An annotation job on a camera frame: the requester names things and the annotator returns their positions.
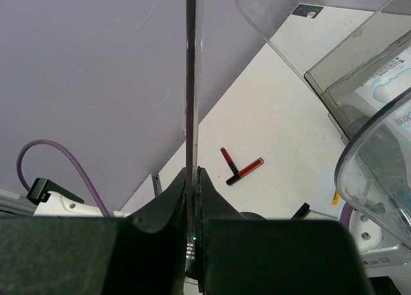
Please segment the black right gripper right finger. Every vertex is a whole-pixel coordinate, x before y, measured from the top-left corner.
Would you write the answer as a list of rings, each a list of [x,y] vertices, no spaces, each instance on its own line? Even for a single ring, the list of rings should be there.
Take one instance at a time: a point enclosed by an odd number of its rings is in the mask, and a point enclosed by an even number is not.
[[[373,294],[354,240],[334,220],[247,219],[198,169],[198,287],[204,294]]]

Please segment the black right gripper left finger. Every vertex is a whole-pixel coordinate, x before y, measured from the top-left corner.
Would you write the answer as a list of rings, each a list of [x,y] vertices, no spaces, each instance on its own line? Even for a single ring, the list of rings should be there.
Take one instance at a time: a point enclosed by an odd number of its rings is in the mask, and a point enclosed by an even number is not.
[[[182,294],[186,175],[126,218],[3,217],[2,294]]]

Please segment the white blue sachet packet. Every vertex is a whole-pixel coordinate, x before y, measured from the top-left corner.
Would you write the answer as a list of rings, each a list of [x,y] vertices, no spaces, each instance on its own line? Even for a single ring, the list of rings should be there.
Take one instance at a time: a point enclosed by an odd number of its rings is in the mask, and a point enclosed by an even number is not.
[[[410,48],[393,58],[368,81],[358,87],[344,100],[368,117],[410,88]],[[410,207],[410,107],[396,112],[386,121],[387,128],[398,140],[402,159],[401,190],[398,195]]]

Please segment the clear acrylic makeup organizer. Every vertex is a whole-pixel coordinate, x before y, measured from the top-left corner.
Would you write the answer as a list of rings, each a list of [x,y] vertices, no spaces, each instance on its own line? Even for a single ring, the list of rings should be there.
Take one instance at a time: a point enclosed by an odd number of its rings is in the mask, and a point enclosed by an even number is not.
[[[410,0],[234,0],[240,15],[267,46],[296,74],[299,83],[315,94],[368,61],[410,29]],[[194,233],[194,189],[197,178],[198,97],[202,21],[198,0],[186,0],[186,183],[189,237]],[[309,8],[321,8],[317,19],[298,27],[302,39],[312,38],[313,63],[286,52],[276,33],[286,21],[305,20]]]

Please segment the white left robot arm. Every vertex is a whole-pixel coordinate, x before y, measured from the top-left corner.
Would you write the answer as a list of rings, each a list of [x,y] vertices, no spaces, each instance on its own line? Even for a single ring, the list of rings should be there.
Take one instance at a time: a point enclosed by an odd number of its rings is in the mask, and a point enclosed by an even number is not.
[[[376,294],[368,267],[406,262],[406,249],[359,213],[331,220],[248,219],[202,172],[186,213],[179,174],[124,218],[103,218],[38,180],[34,217],[1,219],[2,294]]]

